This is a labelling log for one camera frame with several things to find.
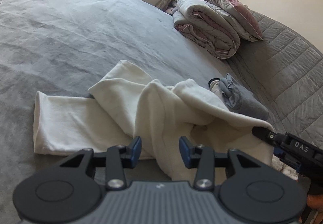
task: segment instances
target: stack of bedding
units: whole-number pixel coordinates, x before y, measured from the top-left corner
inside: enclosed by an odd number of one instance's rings
[[[262,40],[256,19],[238,0],[177,0],[171,14],[177,31],[220,59],[236,53],[240,38]]]

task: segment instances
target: black robotic device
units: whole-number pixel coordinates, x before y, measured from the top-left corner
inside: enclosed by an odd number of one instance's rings
[[[193,186],[187,181],[127,185],[123,168],[136,166],[140,137],[104,153],[80,150],[16,187],[13,203],[21,224],[298,222],[306,192],[289,177],[240,150],[217,153],[194,147],[183,136],[179,149],[185,166],[197,168]],[[106,168],[105,185],[94,181],[96,167]],[[217,167],[227,174],[219,186],[214,185]]]

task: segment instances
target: finger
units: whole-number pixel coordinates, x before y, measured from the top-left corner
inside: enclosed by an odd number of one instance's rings
[[[323,211],[323,195],[308,195],[307,196],[307,205],[310,208],[317,209],[318,211]]]
[[[314,221],[314,224],[321,224],[323,221],[323,213],[319,213]]]

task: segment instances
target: bed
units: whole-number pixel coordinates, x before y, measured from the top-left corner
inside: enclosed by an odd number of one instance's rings
[[[15,224],[19,220],[12,205],[14,187],[36,170],[60,159],[33,153],[36,92],[91,97],[88,88],[122,59],[140,66],[164,85],[192,78],[208,88],[211,78],[229,72],[256,93],[271,111],[270,122],[277,130],[284,131],[293,129],[296,122],[288,117],[290,111],[277,113],[275,97],[280,91],[266,93],[266,86],[270,85],[265,81],[272,73],[259,76],[251,72],[257,71],[253,63],[261,57],[266,61],[273,57],[273,52],[280,51],[290,55],[288,45],[299,38],[304,47],[299,54],[307,56],[310,52],[315,58],[313,65],[309,63],[302,70],[304,73],[313,70],[316,87],[298,100],[303,112],[302,102],[308,99],[312,102],[307,106],[312,104],[318,109],[309,119],[301,113],[304,123],[310,130],[313,127],[311,132],[316,131],[316,135],[312,137],[308,128],[300,128],[300,132],[307,133],[304,135],[307,141],[322,146],[323,101],[315,98],[315,94],[322,95],[322,54],[287,27],[258,13],[255,17],[265,41],[252,45],[244,42],[234,57],[221,61],[176,31],[170,15],[140,0],[0,0],[0,222]],[[257,47],[262,51],[254,54]],[[277,73],[285,69],[282,65],[280,68]],[[295,76],[289,88],[303,76]],[[295,100],[292,105],[298,111],[299,102]],[[154,161],[142,161],[136,170],[127,171],[127,177],[168,179]]]

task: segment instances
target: white logo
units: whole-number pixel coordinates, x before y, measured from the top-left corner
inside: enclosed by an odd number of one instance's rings
[[[165,187],[165,185],[162,183],[159,183],[156,185],[156,188],[159,188],[159,189],[164,188],[164,187]]]
[[[303,150],[304,152],[307,152],[308,151],[308,147],[305,146],[305,148],[304,148],[304,145],[303,144],[301,146],[299,146],[299,142],[298,141],[296,141],[295,147]]]

